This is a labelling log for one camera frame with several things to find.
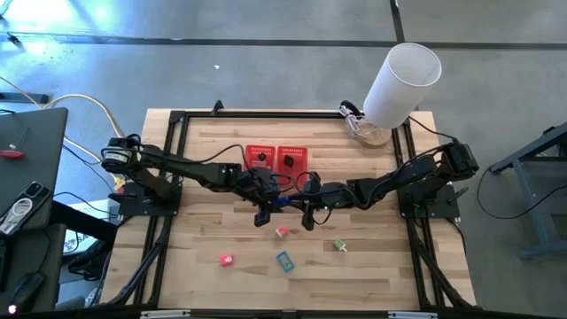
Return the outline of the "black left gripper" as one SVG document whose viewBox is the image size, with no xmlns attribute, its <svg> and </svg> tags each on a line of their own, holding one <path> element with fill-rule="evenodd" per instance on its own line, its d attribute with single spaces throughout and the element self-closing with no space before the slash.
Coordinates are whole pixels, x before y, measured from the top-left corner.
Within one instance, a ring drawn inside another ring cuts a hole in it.
<svg viewBox="0 0 567 319">
<path fill-rule="evenodd" d="M 271 203 L 279 198 L 280 193 L 276 174 L 270 169 L 261 167 L 260 177 L 245 175 L 245 171 L 241 172 L 241 198 L 259 206 L 258 213 L 253 217 L 255 227 L 262 227 L 270 222 L 271 212 L 266 207 L 274 208 Z"/>
</svg>

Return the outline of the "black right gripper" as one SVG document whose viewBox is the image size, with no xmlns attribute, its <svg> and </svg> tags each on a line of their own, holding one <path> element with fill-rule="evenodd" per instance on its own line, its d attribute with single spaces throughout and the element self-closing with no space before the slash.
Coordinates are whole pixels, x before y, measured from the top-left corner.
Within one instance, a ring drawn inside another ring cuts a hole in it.
<svg viewBox="0 0 567 319">
<path fill-rule="evenodd" d="M 347 209 L 354 207 L 353 194 L 344 183 L 332 182 L 321 185 L 321 178 L 316 172 L 308 172 L 305 181 L 305 195 L 315 209 Z M 314 209 L 304 210 L 301 225 L 307 231 L 315 227 Z"/>
</svg>

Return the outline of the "teal rectangular box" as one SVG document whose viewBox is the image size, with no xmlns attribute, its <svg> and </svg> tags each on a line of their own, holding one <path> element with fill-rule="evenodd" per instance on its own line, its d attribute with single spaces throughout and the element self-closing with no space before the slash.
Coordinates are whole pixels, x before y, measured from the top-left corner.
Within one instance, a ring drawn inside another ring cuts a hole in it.
<svg viewBox="0 0 567 319">
<path fill-rule="evenodd" d="M 295 264 L 291 260 L 287 252 L 280 252 L 276 256 L 276 260 L 284 272 L 289 273 L 295 268 Z"/>
</svg>

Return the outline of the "white cylindrical lamp shade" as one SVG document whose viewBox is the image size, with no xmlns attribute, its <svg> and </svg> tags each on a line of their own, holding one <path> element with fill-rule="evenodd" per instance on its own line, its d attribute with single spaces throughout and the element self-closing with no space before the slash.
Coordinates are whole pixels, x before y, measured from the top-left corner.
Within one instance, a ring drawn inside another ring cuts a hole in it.
<svg viewBox="0 0 567 319">
<path fill-rule="evenodd" d="M 441 75 L 440 59 L 429 48 L 417 43 L 391 48 L 356 117 L 356 140 L 369 148 L 386 144 Z"/>
</svg>

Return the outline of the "white label strip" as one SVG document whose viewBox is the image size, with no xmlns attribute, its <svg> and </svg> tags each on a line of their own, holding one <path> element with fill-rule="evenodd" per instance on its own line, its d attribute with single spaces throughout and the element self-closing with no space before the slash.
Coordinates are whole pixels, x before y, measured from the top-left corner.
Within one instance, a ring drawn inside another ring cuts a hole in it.
<svg viewBox="0 0 567 319">
<path fill-rule="evenodd" d="M 191 311 L 187 309 L 156 309 L 143 311 L 139 319 L 185 319 L 190 315 Z"/>
<path fill-rule="evenodd" d="M 439 319 L 436 313 L 389 311 L 388 319 Z"/>
</svg>

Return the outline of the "black bag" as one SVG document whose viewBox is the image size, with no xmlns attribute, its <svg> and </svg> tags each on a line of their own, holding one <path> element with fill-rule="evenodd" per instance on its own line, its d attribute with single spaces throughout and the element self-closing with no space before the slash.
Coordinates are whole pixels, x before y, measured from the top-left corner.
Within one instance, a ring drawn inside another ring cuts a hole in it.
<svg viewBox="0 0 567 319">
<path fill-rule="evenodd" d="M 113 246 L 105 241 L 97 240 L 68 264 L 68 272 L 83 276 L 83 279 L 87 281 L 99 280 L 103 275 L 106 259 L 112 248 Z"/>
</svg>

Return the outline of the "white printed box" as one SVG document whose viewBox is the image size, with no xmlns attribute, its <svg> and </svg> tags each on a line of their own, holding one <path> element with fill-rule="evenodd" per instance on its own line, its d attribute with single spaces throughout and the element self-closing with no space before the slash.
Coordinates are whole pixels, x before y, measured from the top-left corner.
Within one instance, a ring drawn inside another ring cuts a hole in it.
<svg viewBox="0 0 567 319">
<path fill-rule="evenodd" d="M 69 206 L 81 213 L 85 213 L 105 222 L 115 221 L 115 218 L 111 216 L 111 207 L 113 204 L 110 199 L 90 201 L 87 204 L 70 204 Z M 84 253 L 95 242 L 96 239 L 89 235 L 76 232 L 74 230 L 67 230 L 63 245 L 63 254 L 65 256 L 69 256 L 75 253 Z"/>
</svg>

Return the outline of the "blue grey metal stand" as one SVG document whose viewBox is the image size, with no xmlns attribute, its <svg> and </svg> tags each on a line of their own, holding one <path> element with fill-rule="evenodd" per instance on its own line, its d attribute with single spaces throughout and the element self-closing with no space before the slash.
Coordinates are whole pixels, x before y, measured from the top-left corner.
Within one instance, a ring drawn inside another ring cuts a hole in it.
<svg viewBox="0 0 567 319">
<path fill-rule="evenodd" d="M 527 259 L 552 253 L 567 253 L 567 232 L 563 237 L 557 219 L 567 219 L 567 121 L 546 129 L 540 137 L 488 167 L 498 175 L 514 171 L 526 202 L 517 219 L 528 215 L 538 244 L 525 248 L 519 256 Z"/>
</svg>

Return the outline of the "smartphone in clear case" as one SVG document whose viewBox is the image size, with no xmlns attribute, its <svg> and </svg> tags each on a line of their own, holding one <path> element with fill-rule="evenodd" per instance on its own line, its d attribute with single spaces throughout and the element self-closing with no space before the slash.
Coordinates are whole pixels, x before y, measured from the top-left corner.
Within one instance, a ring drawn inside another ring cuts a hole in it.
<svg viewBox="0 0 567 319">
<path fill-rule="evenodd" d="M 0 214 L 0 237 L 12 237 L 39 211 L 51 190 L 39 182 L 30 183 Z"/>
</svg>

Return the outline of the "black floor bar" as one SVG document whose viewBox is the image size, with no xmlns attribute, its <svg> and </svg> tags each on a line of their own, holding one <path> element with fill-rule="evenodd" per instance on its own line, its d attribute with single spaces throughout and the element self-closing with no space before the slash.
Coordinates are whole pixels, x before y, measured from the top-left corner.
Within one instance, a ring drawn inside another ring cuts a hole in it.
<svg viewBox="0 0 567 319">
<path fill-rule="evenodd" d="M 0 92 L 0 102 L 45 105 L 50 102 L 50 97 L 45 94 L 28 94 Z"/>
</svg>

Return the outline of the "black aluminium table frame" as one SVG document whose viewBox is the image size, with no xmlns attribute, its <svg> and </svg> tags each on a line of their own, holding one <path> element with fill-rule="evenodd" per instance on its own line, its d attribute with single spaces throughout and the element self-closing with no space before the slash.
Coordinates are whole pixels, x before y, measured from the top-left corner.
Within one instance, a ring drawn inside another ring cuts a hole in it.
<svg viewBox="0 0 567 319">
<path fill-rule="evenodd" d="M 229 110 L 146 114 L 142 144 L 189 160 L 211 158 L 245 165 L 248 144 L 306 147 L 308 172 L 321 183 L 378 178 L 416 155 L 441 146 L 428 113 L 413 113 L 391 139 L 368 149 L 346 133 L 339 113 Z M 293 177 L 273 172 L 280 196 L 305 191 Z M 130 216 L 118 229 L 101 301 L 106 306 L 242 310 L 268 317 L 279 310 L 452 310 L 469 308 L 472 297 L 462 241 L 439 218 L 400 216 L 396 191 L 368 210 L 314 209 L 315 227 L 301 225 L 311 207 L 292 201 L 262 227 L 258 207 L 229 193 L 212 192 L 191 179 L 153 169 L 182 187 L 176 215 Z M 278 227 L 289 234 L 279 237 Z M 335 249 L 342 239 L 347 252 Z M 295 268 L 286 273 L 276 256 L 287 252 Z M 222 267 L 220 256 L 235 262 Z"/>
</svg>

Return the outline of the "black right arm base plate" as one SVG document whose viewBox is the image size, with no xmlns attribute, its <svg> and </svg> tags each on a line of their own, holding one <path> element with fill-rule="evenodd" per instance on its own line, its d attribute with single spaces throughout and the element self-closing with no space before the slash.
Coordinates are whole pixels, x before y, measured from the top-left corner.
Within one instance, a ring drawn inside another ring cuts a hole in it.
<svg viewBox="0 0 567 319">
<path fill-rule="evenodd" d="M 400 216 L 406 219 L 459 218 L 457 201 L 468 189 L 465 187 L 457 191 L 448 183 L 436 191 L 421 195 L 410 186 L 405 186 L 396 191 Z"/>
</svg>

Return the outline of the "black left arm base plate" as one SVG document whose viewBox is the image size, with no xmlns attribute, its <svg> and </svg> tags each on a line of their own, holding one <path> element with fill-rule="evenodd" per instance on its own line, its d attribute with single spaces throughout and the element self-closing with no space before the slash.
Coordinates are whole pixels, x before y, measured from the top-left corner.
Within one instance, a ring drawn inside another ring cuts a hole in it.
<svg viewBox="0 0 567 319">
<path fill-rule="evenodd" d="M 120 204 L 119 214 L 123 216 L 161 216 L 177 214 L 180 206 L 182 187 L 166 187 L 166 196 L 160 197 L 155 191 L 137 183 L 126 183 L 122 192 L 111 193 L 108 198 Z"/>
</svg>

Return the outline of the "red handled screwdriver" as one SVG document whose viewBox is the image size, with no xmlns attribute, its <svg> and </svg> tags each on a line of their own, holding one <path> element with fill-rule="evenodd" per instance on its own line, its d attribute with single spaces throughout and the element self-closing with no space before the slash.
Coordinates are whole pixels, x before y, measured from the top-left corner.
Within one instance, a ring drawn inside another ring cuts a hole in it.
<svg viewBox="0 0 567 319">
<path fill-rule="evenodd" d="M 13 143 L 8 143 L 6 148 L 0 148 L 0 158 L 5 158 L 8 160 L 23 160 L 26 155 L 21 150 L 21 146 L 23 145 L 27 135 L 30 131 L 30 128 L 26 128 L 21 135 L 19 136 L 18 140 Z"/>
</svg>

